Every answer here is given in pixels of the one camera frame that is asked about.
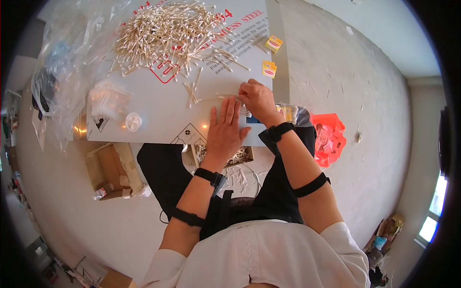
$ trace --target wrist strap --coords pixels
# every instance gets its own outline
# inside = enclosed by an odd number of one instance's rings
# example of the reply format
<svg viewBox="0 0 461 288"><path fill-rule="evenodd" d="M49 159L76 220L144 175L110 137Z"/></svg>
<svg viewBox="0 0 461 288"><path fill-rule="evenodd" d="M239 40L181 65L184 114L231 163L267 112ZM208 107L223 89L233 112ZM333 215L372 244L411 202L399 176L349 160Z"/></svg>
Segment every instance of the wrist strap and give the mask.
<svg viewBox="0 0 461 288"><path fill-rule="evenodd" d="M298 198L301 198L301 197L304 197L306 195L309 195L312 192L317 191L327 181L328 181L328 183L331 184L330 179L327 176L325 176L325 174L322 172L322 174L320 174L317 178L315 178L309 184L306 184L306 185L302 186L301 188L294 189L295 195Z"/></svg>
<svg viewBox="0 0 461 288"><path fill-rule="evenodd" d="M196 214L187 213L179 208L174 207L171 216L187 223L189 226L205 226L205 219L198 217Z"/></svg>
<svg viewBox="0 0 461 288"><path fill-rule="evenodd" d="M218 172L213 173L213 172L208 171L208 170L203 169L203 168L197 168L194 175L210 181L210 185L214 187L214 191L213 191L213 194L211 195L211 197L216 195L216 193L218 193L219 189L227 181L227 178L224 175L219 174Z"/></svg>
<svg viewBox="0 0 461 288"><path fill-rule="evenodd" d="M272 126L267 129L268 135L274 143L279 142L282 139L282 135L287 133L290 130L295 130L295 127L292 123L285 122L279 126Z"/></svg>

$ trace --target floor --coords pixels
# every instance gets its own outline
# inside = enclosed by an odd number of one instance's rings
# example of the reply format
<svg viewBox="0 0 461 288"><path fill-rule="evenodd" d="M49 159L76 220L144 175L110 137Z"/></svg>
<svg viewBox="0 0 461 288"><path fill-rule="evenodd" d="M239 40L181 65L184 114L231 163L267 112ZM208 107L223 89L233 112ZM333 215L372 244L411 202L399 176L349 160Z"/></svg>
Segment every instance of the floor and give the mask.
<svg viewBox="0 0 461 288"><path fill-rule="evenodd" d="M346 126L347 145L325 174L345 223L363 247L379 221L393 212L405 180L412 129L406 80L360 32L351 27L350 35L342 20L301 0L278 1L292 76L290 103L313 114L337 113ZM84 155L103 143L73 141L61 154L48 134L42 152L31 124L30 97L24 90L18 163L44 239L70 266L87 256L140 283L165 229L158 202L153 196L92 200ZM363 133L360 143L357 130ZM131 147L136 154L141 144ZM258 147L254 153L256 161L249 166L268 171L269 150ZM193 169L190 159L185 164ZM251 183L241 195L255 194L256 181L243 169Z"/></svg>

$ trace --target black cable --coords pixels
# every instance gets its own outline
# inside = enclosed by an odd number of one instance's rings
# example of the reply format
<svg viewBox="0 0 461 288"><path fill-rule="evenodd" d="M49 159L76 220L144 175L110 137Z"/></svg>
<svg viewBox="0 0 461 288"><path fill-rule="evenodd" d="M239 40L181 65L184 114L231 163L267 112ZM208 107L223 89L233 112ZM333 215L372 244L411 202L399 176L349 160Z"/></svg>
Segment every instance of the black cable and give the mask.
<svg viewBox="0 0 461 288"><path fill-rule="evenodd" d="M165 211L162 210L162 212L160 212L159 220L160 220L160 222L162 222L162 223L168 224L169 222L163 222L163 221L162 221L162 213L163 213L163 212L165 212Z"/></svg>

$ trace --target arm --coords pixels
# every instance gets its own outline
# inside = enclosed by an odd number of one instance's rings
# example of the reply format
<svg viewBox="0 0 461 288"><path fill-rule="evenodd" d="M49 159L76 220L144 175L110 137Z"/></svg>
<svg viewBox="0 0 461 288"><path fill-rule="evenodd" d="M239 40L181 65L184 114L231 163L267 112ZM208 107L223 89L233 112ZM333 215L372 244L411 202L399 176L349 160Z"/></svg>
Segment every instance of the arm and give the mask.
<svg viewBox="0 0 461 288"><path fill-rule="evenodd" d="M275 108L272 91L256 80L250 79L248 83L241 84L239 99L267 128L285 122ZM277 147L293 189L309 184L321 174L314 158L294 131L283 134ZM319 234L328 226L343 221L333 190L327 182L317 191L299 198L298 206L304 223Z"/></svg>
<svg viewBox="0 0 461 288"><path fill-rule="evenodd" d="M240 102L236 101L234 97L223 100L218 122L216 120L216 108L211 109L207 154L201 168L221 173L227 160L242 146L250 128L247 127L239 131L239 115ZM204 219L207 216L213 190L214 188L208 180L194 176L176 207ZM199 241L200 230L200 227L189 226L187 223L172 217L165 229L159 249L174 250L187 257Z"/></svg>

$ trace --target left hand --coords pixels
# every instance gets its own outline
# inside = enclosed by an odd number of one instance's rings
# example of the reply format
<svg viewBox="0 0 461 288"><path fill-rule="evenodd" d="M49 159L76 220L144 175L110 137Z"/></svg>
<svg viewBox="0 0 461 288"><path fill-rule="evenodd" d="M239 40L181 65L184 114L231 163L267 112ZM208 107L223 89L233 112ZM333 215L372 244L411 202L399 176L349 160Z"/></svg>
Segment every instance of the left hand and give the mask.
<svg viewBox="0 0 461 288"><path fill-rule="evenodd" d="M224 167L227 160L240 149L251 127L245 127L239 131L239 116L240 102L236 101L233 96L223 100L218 122L216 121L216 107L211 108L205 159L213 159L223 163Z"/></svg>

